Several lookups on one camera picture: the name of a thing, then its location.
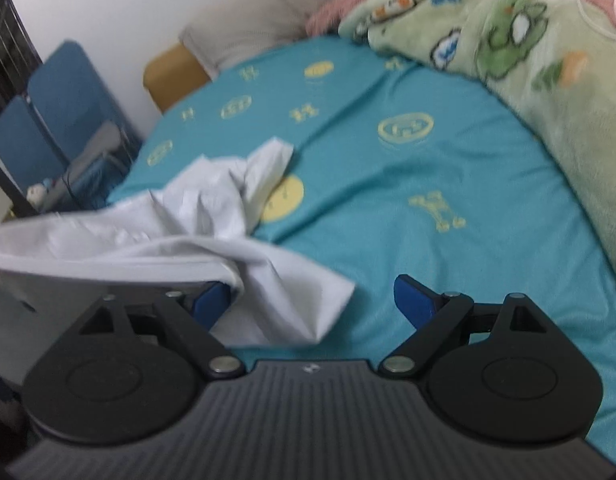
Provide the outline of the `green cartoon fleece blanket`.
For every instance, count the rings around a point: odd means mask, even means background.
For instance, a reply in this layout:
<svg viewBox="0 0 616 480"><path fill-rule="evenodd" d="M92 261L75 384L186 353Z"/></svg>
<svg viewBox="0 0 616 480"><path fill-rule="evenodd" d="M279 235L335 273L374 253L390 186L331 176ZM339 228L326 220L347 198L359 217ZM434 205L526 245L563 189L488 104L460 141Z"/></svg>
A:
<svg viewBox="0 0 616 480"><path fill-rule="evenodd" d="M558 163L616 271L616 35L584 0L364 0L340 36L480 81Z"/></svg>

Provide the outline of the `mustard yellow headboard cushion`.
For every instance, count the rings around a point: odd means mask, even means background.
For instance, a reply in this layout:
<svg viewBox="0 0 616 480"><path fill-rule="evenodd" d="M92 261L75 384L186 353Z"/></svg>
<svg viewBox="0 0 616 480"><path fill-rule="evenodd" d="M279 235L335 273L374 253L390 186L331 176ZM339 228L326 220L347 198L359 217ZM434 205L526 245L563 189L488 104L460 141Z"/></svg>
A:
<svg viewBox="0 0 616 480"><path fill-rule="evenodd" d="M162 52L145 66L143 87L161 113L212 80L182 44Z"/></svg>

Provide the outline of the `white garment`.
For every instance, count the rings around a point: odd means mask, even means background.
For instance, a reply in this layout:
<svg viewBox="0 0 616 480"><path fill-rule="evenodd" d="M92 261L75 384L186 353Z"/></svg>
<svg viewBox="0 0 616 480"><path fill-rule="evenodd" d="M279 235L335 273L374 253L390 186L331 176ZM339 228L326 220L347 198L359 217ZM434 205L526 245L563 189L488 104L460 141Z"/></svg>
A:
<svg viewBox="0 0 616 480"><path fill-rule="evenodd" d="M229 347L302 347L329 333L355 285L253 230L293 149L200 157L159 191L89 212L0 224L0 377L20 384L111 284L230 287L212 333Z"/></svg>

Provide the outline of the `teal patterned bed sheet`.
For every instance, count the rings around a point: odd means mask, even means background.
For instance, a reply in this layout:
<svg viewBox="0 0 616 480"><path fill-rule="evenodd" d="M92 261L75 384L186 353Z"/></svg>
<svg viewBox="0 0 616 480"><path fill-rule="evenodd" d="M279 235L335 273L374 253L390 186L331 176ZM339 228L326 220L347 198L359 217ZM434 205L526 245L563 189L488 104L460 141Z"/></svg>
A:
<svg viewBox="0 0 616 480"><path fill-rule="evenodd" d="M378 361L412 333L393 284L498 302L529 296L598 370L588 437L616 462L616 275L541 142L478 82L333 36L223 73L157 124L112 201L165 186L198 156L294 146L256 236L356 285L320 344L257 360Z"/></svg>

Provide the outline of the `dark window with grille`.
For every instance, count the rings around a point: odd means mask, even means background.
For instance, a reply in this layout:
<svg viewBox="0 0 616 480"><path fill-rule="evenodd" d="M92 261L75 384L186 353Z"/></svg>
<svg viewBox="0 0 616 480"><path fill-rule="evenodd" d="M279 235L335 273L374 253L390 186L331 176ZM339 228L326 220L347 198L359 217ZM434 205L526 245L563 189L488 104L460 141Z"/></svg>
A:
<svg viewBox="0 0 616 480"><path fill-rule="evenodd" d="M12 0L0 0L0 114L41 64Z"/></svg>

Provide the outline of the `blue folding chair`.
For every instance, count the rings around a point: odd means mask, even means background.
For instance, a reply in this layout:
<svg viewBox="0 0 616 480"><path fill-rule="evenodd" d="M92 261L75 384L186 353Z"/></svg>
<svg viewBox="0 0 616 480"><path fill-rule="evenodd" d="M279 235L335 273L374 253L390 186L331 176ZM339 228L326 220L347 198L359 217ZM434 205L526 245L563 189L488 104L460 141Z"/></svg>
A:
<svg viewBox="0 0 616 480"><path fill-rule="evenodd" d="M63 42L0 115L0 160L20 192L40 185L38 211L97 210L141 148L80 44Z"/></svg>

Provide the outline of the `grey pillow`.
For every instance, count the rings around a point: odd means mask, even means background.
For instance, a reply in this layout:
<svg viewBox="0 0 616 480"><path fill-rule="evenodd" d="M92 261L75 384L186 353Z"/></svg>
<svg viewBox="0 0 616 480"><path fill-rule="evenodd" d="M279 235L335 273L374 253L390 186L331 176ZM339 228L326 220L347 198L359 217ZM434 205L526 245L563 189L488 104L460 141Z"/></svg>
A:
<svg viewBox="0 0 616 480"><path fill-rule="evenodd" d="M206 74L221 72L307 37L312 14L331 0L221 0L183 27L182 46Z"/></svg>

